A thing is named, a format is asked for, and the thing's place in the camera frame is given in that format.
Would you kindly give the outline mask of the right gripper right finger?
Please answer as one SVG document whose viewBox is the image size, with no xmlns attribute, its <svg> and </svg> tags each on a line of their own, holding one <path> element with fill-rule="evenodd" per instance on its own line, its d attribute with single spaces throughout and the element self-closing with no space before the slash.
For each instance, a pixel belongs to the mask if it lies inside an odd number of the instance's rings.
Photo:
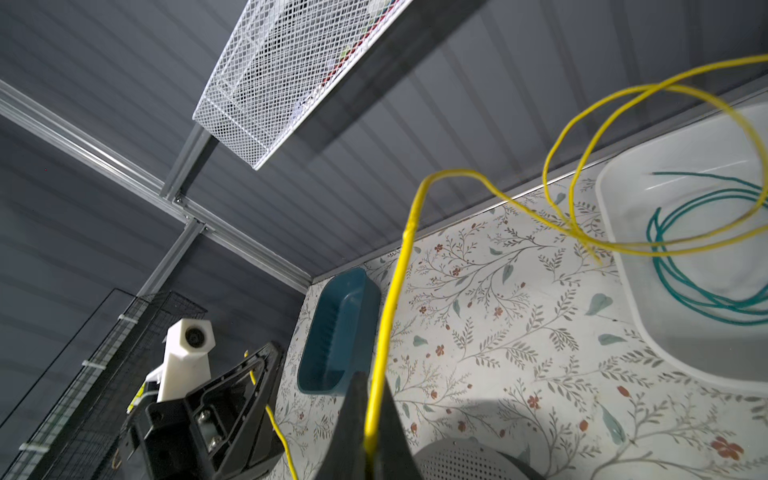
<svg viewBox="0 0 768 480">
<path fill-rule="evenodd" d="M 374 478 L 421 479 L 388 383 L 385 384 L 382 397 L 378 444 L 374 455 Z"/>
</svg>

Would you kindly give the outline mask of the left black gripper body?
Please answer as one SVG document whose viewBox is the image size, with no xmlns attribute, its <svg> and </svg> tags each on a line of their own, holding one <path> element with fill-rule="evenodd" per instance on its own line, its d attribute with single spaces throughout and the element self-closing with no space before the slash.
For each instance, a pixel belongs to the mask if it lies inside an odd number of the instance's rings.
<svg viewBox="0 0 768 480">
<path fill-rule="evenodd" d="M 141 400 L 121 427 L 112 470 L 118 479 L 198 479 L 196 448 L 182 403 Z"/>
</svg>

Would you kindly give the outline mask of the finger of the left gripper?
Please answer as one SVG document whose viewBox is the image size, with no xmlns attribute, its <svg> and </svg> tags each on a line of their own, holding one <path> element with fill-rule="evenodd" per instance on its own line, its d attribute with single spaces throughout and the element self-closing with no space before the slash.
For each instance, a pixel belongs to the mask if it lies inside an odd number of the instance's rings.
<svg viewBox="0 0 768 480">
<path fill-rule="evenodd" d="M 284 453 L 267 414 L 284 350 L 269 342 L 183 398 L 200 479 L 263 479 Z"/>
</svg>

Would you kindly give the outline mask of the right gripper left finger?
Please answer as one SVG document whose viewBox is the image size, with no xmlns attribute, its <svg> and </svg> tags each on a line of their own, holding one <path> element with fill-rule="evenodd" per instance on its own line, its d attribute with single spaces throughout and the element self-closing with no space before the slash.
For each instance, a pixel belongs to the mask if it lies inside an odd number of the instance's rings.
<svg viewBox="0 0 768 480">
<path fill-rule="evenodd" d="M 366 478 L 363 447 L 364 423 L 368 403 L 368 377 L 356 372 L 350 380 L 328 450 L 316 479 L 344 480 Z"/>
</svg>

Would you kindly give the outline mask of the grey perforated cable spool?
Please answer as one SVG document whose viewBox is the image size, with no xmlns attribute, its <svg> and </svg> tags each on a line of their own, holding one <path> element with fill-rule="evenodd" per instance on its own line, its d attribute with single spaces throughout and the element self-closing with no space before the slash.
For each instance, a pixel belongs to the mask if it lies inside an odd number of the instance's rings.
<svg viewBox="0 0 768 480">
<path fill-rule="evenodd" d="M 528 464 L 474 440 L 442 439 L 415 455 L 423 479 L 544 480 Z"/>
</svg>

